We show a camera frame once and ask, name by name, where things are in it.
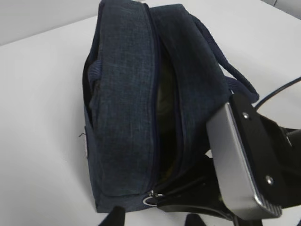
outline denim bag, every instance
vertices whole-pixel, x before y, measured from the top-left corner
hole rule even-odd
[[[149,208],[149,191],[204,157],[206,122],[231,93],[259,98],[180,4],[102,0],[82,82],[97,212]]]

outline white wall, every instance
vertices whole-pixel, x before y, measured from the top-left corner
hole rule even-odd
[[[275,7],[301,19],[301,0],[277,0]]]
[[[100,0],[0,0],[0,45],[97,15]]]

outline fabric tag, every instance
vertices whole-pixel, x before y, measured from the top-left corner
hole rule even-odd
[[[86,157],[88,157],[88,148],[87,148],[86,134],[83,134],[83,137],[84,137],[85,154],[86,154]]]

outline bag handle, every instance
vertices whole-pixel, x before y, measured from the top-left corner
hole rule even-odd
[[[232,74],[236,79],[230,78],[226,76],[226,81],[228,86],[233,92],[239,92],[244,94],[249,98],[251,103],[255,103],[259,99],[259,94],[256,92],[255,88],[252,84],[246,79],[235,67],[233,67],[224,54],[222,53],[221,49],[216,44],[215,40],[213,39],[211,33],[208,29],[197,19],[195,16],[191,15],[194,23],[196,24],[198,30],[201,32],[205,40],[207,41],[210,49],[212,50],[213,54],[217,62],[230,74]]]

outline zipper pull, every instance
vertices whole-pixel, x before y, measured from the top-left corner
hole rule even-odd
[[[148,195],[149,195],[149,197],[146,197],[145,199],[143,199],[143,204],[147,205],[147,206],[157,206],[157,204],[147,203],[147,201],[149,199],[155,199],[155,200],[157,200],[157,198],[159,198],[159,197],[164,197],[163,194],[155,193],[153,190],[151,190],[150,192],[148,192]]]

